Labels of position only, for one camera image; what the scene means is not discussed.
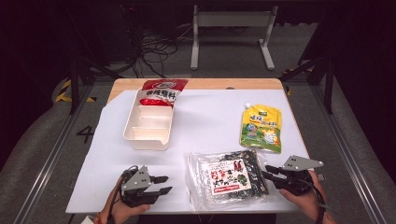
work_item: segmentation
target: seaweed snack package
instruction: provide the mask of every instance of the seaweed snack package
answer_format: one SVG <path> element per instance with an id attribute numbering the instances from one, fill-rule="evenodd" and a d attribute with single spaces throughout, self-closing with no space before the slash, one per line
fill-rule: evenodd
<path id="1" fill-rule="evenodd" d="M 155 79 L 146 81 L 142 87 L 140 104 L 173 106 L 176 98 L 188 82 L 187 79 Z"/>
<path id="2" fill-rule="evenodd" d="M 188 155 L 187 187 L 193 211 L 259 203 L 268 195 L 257 151 Z"/>
<path id="3" fill-rule="evenodd" d="M 280 153 L 281 127 L 282 114 L 279 109 L 267 105 L 247 105 L 242 118 L 240 144 Z"/>

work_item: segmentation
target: white tabletop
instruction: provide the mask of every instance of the white tabletop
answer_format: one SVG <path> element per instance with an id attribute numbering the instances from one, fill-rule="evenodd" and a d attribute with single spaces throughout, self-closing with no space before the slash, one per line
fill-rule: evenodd
<path id="1" fill-rule="evenodd" d="M 135 93 L 124 91 L 103 109 L 66 213 L 100 211 L 122 172 L 132 165 L 147 165 L 150 175 L 169 176 L 167 182 L 153 185 L 147 191 L 173 187 L 151 206 L 147 214 L 191 213 L 186 190 L 186 156 L 190 152 L 244 150 L 239 145 L 239 136 L 246 103 L 269 105 L 282 111 L 282 153 L 265 153 L 268 164 L 281 166 L 290 155 L 308 158 L 283 90 L 184 90 L 175 104 L 170 145 L 165 151 L 135 150 L 123 138 Z M 279 195 L 273 183 L 267 184 L 270 187 L 268 200 L 211 212 L 279 213 L 297 210 L 294 204 Z"/>

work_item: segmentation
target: sauce pouch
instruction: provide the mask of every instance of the sauce pouch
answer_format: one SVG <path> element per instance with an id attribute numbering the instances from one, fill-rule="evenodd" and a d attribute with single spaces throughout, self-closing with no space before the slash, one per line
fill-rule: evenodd
<path id="1" fill-rule="evenodd" d="M 187 79 L 154 79 L 143 84 L 141 105 L 173 106 L 189 81 Z"/>
<path id="2" fill-rule="evenodd" d="M 242 117 L 240 145 L 281 153 L 282 113 L 267 105 L 247 106 Z"/>

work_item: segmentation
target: yellow pouch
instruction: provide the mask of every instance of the yellow pouch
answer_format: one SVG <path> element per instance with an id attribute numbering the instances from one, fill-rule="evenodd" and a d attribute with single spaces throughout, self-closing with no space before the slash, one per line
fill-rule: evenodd
<path id="1" fill-rule="evenodd" d="M 267 105 L 250 106 L 242 117 L 240 144 L 280 153 L 281 127 L 282 113 L 279 109 Z"/>

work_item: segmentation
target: rectangular food container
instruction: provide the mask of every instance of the rectangular food container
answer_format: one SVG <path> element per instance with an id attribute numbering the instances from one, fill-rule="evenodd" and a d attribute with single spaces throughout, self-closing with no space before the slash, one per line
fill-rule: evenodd
<path id="1" fill-rule="evenodd" d="M 134 149 L 166 150 L 172 126 L 173 107 L 141 105 L 141 89 L 136 93 L 134 104 L 124 130 L 124 138 Z"/>

